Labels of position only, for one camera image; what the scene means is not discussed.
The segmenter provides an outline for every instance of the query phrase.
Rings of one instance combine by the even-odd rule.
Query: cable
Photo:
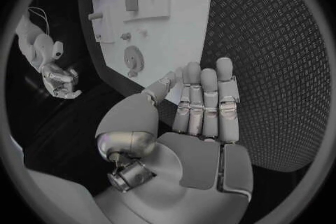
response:
[[[41,11],[41,12],[43,13],[43,15],[37,13],[37,12],[34,11],[33,9],[36,9],[36,10]],[[49,27],[48,17],[46,16],[45,11],[44,11],[42,8],[40,8],[40,7],[28,7],[28,10],[29,10],[30,12],[36,14],[37,16],[41,17],[41,18],[45,21],[45,23],[46,23],[46,30],[45,30],[45,33],[46,33],[47,35],[49,35],[49,34],[50,34],[50,27]]]

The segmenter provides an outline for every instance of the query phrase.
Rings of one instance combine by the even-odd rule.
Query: wire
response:
[[[41,12],[43,13],[43,15],[41,15],[40,13],[37,13],[37,11],[34,11],[34,9],[35,9],[35,10],[39,10],[39,11],[41,11]],[[29,10],[31,13],[34,13],[35,15],[41,17],[41,18],[45,21],[45,23],[46,23],[46,30],[45,30],[45,33],[46,33],[47,35],[49,35],[49,34],[50,34],[50,27],[49,27],[48,17],[46,16],[45,11],[44,11],[42,8],[40,8],[40,7],[28,7],[28,10]]]

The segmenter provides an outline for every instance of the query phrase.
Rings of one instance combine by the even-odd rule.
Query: robotic hand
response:
[[[198,63],[184,68],[174,132],[156,140],[155,106],[175,82],[168,73],[115,105],[100,123],[100,154],[116,165],[108,175],[113,187],[96,201],[114,223],[238,223],[253,174],[247,150],[236,144],[232,62],[220,58],[217,72],[201,71]]]
[[[41,28],[29,20],[28,11],[22,16],[17,28],[18,45],[29,63],[42,74],[49,93],[58,98],[74,99],[81,91],[74,92],[78,74],[74,69],[62,70],[55,60],[63,55],[63,44],[54,41]]]

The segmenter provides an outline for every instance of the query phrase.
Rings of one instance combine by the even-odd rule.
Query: black mesh surface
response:
[[[330,75],[303,0],[211,0],[202,68],[230,57],[240,143],[253,164],[293,171],[313,160],[328,120]]]

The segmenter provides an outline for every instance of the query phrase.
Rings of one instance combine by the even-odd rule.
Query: textured black surface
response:
[[[302,0],[211,0],[201,60],[230,57],[240,143],[253,164],[293,171],[313,160],[328,120],[324,42]]]

